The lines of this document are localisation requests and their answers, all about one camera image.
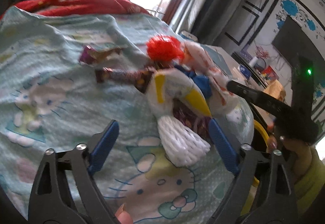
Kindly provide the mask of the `right hand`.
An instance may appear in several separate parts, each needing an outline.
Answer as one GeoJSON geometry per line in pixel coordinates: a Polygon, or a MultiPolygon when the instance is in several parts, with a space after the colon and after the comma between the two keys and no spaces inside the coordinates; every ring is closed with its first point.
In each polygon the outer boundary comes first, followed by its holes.
{"type": "MultiPolygon", "coordinates": [[[[270,133],[267,140],[267,152],[271,153],[278,148],[278,142],[274,136],[274,123],[270,123],[267,127],[267,131],[270,133]]],[[[296,155],[294,164],[291,167],[294,183],[297,183],[309,170],[312,162],[312,152],[310,146],[305,142],[298,139],[290,139],[284,136],[279,137],[280,142],[287,150],[296,155]]]]}

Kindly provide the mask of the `left hand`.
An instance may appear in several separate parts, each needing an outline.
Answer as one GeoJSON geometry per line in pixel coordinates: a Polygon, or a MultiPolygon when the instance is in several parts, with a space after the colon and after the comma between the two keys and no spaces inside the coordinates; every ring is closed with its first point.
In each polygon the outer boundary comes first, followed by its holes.
{"type": "Polygon", "coordinates": [[[133,224],[131,215],[126,211],[126,205],[122,204],[115,212],[115,216],[121,224],[133,224]]]}

